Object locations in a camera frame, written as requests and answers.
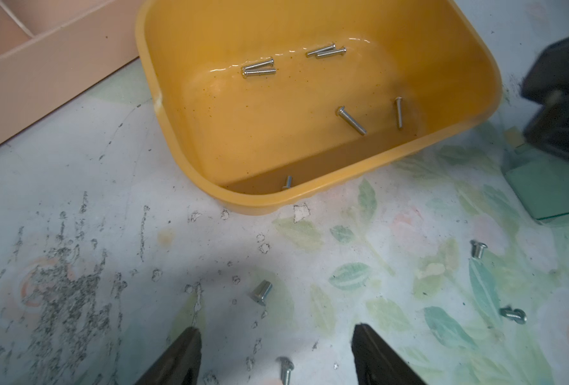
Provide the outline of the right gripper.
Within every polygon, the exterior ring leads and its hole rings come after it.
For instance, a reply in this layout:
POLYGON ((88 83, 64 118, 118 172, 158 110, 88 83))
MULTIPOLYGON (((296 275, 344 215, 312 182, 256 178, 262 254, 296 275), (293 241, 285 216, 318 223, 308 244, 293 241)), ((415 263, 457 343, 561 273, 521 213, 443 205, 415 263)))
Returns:
POLYGON ((541 106, 524 129, 526 142, 569 161, 569 37, 542 51, 523 81, 521 97, 541 106))

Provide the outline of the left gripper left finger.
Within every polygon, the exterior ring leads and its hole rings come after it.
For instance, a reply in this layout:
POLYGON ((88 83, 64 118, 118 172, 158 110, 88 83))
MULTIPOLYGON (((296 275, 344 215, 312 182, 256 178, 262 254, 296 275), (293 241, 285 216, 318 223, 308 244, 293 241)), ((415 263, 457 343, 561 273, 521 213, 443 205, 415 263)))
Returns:
POLYGON ((188 327, 135 382, 135 385, 196 385, 201 359, 200 330, 188 327))

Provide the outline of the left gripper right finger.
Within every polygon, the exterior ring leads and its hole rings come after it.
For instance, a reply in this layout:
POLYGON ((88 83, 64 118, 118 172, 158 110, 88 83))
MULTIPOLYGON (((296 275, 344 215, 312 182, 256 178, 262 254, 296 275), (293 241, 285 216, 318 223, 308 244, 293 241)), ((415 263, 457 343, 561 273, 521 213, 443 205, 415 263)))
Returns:
POLYGON ((359 385, 426 382, 368 324, 356 324, 351 342, 359 385))

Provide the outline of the long silver screw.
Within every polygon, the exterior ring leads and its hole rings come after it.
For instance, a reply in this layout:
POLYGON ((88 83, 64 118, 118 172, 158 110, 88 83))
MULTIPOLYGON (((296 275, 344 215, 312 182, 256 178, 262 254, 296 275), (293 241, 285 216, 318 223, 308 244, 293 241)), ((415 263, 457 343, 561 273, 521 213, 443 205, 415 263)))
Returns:
POLYGON ((283 189, 290 189, 292 187, 292 176, 287 176, 283 189))
POLYGON ((403 113, 402 113, 402 101, 403 98, 401 96, 398 96, 395 99, 395 106, 396 106, 396 111, 397 111, 397 127, 399 129, 403 129, 404 124, 403 124, 403 113))
POLYGON ((342 47, 339 49, 332 49, 329 51, 323 51, 321 53, 318 53, 316 55, 316 57, 318 59, 325 59, 325 58, 332 57, 332 56, 343 56, 346 52, 347 52, 347 49, 345 47, 342 47))
POLYGON ((348 114, 348 112, 345 111, 344 106, 341 106, 336 110, 336 115, 354 128, 361 136, 365 136, 367 134, 367 131, 350 114, 348 114))
POLYGON ((267 68, 267 69, 244 69, 242 70, 242 76, 244 78, 252 77, 252 76, 266 76, 266 75, 276 75, 275 68, 267 68))
POLYGON ((270 67, 274 65, 275 60, 273 58, 269 58, 264 61, 260 61, 258 63, 250 64, 245 67, 242 67, 242 72, 250 72, 253 70, 257 70, 263 67, 270 67))
POLYGON ((321 53, 324 53, 324 52, 327 52, 327 51, 332 51, 332 50, 334 50, 335 48, 336 48, 335 43, 332 43, 332 44, 330 44, 329 46, 321 47, 321 48, 315 49, 315 50, 313 50, 313 51, 308 51, 308 52, 305 53, 305 55, 306 55, 307 57, 317 56, 317 55, 319 55, 319 54, 321 54, 321 53))

